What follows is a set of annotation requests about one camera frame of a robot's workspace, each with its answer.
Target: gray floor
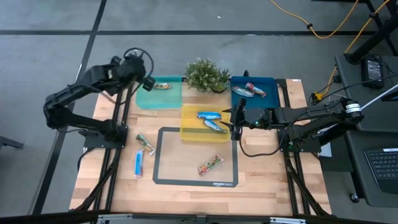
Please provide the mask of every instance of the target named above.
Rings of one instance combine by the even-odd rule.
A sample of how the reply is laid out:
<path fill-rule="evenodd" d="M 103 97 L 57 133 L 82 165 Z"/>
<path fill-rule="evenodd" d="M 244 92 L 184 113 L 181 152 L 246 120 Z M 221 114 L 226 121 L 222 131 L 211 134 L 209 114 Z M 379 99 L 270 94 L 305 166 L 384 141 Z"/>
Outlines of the gray floor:
<path fill-rule="evenodd" d="M 286 10 L 314 23 L 316 30 L 333 30 L 352 6 L 341 2 L 276 1 Z M 0 2 L 0 29 L 91 30 L 100 2 L 3 0 Z M 381 1 L 373 2 L 378 6 Z M 360 4 L 342 30 L 359 30 L 368 14 L 366 6 Z M 386 10 L 381 16 L 388 18 Z M 367 28 L 375 29 L 373 22 Z M 266 0 L 113 0 L 106 4 L 99 30 L 306 30 L 306 27 Z M 0 99 L 3 105 L 0 135 L 25 142 L 22 150 L 1 149 L 0 217 L 25 215 L 31 210 L 56 135 L 45 125 L 42 103 L 47 95 L 75 81 L 88 38 L 88 35 L 0 35 Z M 102 35 L 95 39 L 88 66 L 108 63 L 113 55 L 121 55 L 127 48 L 136 46 L 151 53 L 156 75 L 182 74 L 186 63 L 197 57 L 209 57 L 219 66 L 228 67 L 233 75 L 249 70 L 254 76 L 302 79 L 305 93 L 309 95 L 326 85 L 333 70 L 333 57 L 341 54 L 352 39 Z M 385 43 L 377 46 L 374 52 L 391 54 Z M 75 112 L 91 116 L 95 101 L 95 95 L 77 101 Z M 44 213 L 68 210 L 82 145 L 83 138 L 77 133 L 67 135 Z M 396 208 L 351 203 L 347 194 L 353 190 L 353 184 L 348 175 L 326 172 L 324 176 L 335 215 L 388 223 L 398 219 Z"/>

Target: wooden table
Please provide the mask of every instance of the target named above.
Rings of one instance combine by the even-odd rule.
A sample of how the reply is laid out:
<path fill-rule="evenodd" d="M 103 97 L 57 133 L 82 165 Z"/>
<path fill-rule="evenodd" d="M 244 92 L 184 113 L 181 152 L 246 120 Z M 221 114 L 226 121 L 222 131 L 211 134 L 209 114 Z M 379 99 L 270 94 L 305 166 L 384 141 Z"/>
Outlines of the wooden table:
<path fill-rule="evenodd" d="M 292 108 L 306 106 L 300 80 L 286 80 Z M 231 93 L 220 95 L 199 93 L 183 82 L 183 104 L 231 106 Z M 283 93 L 279 88 L 281 105 Z M 98 97 L 93 117 L 109 119 L 114 105 Z M 180 110 L 142 110 L 135 104 L 135 96 L 127 120 L 129 134 L 122 150 L 114 188 L 111 211 L 124 213 L 179 213 L 208 215 L 292 215 L 287 174 L 282 153 L 273 156 L 250 158 L 238 148 L 239 184 L 234 188 L 202 187 L 184 185 L 160 185 L 152 180 L 155 156 L 144 156 L 144 176 L 134 177 L 136 151 L 141 145 L 135 140 L 139 133 L 156 146 L 159 128 L 179 127 Z M 250 154 L 271 152 L 278 146 L 276 131 L 245 129 L 243 147 Z M 98 182 L 104 149 L 95 149 L 87 154 L 80 166 L 70 208 L 79 206 Z M 317 202 L 330 211 L 326 187 L 319 161 L 310 153 L 301 153 L 305 183 Z M 108 187 L 105 186 L 100 208 Z M 300 191 L 295 186 L 299 212 L 303 212 Z"/>

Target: green plant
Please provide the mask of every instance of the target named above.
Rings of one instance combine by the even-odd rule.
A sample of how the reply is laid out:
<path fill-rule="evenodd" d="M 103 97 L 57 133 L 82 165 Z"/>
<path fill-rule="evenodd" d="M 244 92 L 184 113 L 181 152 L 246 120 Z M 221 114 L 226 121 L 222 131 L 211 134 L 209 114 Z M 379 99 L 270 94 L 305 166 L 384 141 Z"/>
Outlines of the green plant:
<path fill-rule="evenodd" d="M 228 86 L 229 70 L 221 71 L 217 69 L 216 63 L 207 59 L 200 59 L 193 63 L 188 63 L 185 71 L 188 85 L 195 87 L 198 91 L 205 92 L 223 90 Z"/>

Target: teal bin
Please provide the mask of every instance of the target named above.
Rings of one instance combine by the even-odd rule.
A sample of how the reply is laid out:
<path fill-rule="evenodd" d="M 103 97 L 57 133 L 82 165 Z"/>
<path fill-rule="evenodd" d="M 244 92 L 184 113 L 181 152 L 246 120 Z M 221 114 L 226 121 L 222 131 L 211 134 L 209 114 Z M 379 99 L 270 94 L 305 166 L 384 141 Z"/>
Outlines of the teal bin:
<path fill-rule="evenodd" d="M 155 85 L 169 83 L 172 88 L 169 90 L 146 91 L 138 89 L 136 104 L 144 110 L 166 110 L 181 108 L 182 106 L 182 78 L 180 75 L 153 76 Z"/>

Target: keyboard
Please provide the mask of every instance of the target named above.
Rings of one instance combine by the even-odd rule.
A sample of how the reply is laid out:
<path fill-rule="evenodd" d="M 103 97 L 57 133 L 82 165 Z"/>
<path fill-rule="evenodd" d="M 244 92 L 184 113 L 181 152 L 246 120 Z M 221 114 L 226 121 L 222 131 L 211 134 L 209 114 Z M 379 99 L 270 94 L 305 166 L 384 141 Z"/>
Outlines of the keyboard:
<path fill-rule="evenodd" d="M 398 149 L 372 149 L 365 151 L 379 189 L 398 194 Z"/>

